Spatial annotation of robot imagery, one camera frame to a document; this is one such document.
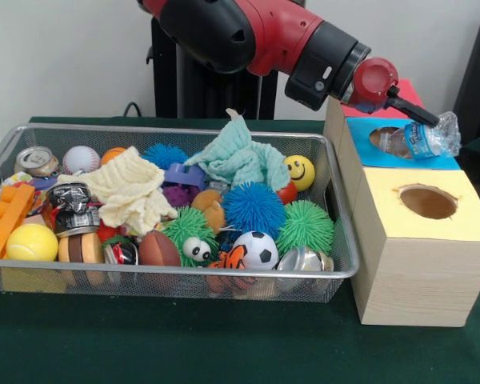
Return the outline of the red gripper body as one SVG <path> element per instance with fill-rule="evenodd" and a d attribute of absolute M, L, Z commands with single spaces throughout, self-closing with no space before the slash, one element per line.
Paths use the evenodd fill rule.
<path fill-rule="evenodd" d="M 398 72 L 390 61 L 384 58 L 365 59 L 354 72 L 353 92 L 348 106 L 372 114 L 384 107 L 387 92 L 397 84 Z"/>

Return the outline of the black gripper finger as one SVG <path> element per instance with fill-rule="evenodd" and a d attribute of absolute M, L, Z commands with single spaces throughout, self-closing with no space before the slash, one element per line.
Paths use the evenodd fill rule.
<path fill-rule="evenodd" d="M 408 118 L 414 120 L 419 124 L 428 127 L 436 127 L 440 119 L 438 116 L 432 114 L 428 110 L 413 104 L 399 96 L 400 89 L 397 86 L 391 86 L 386 93 L 387 100 L 384 109 L 395 109 L 403 113 Z"/>

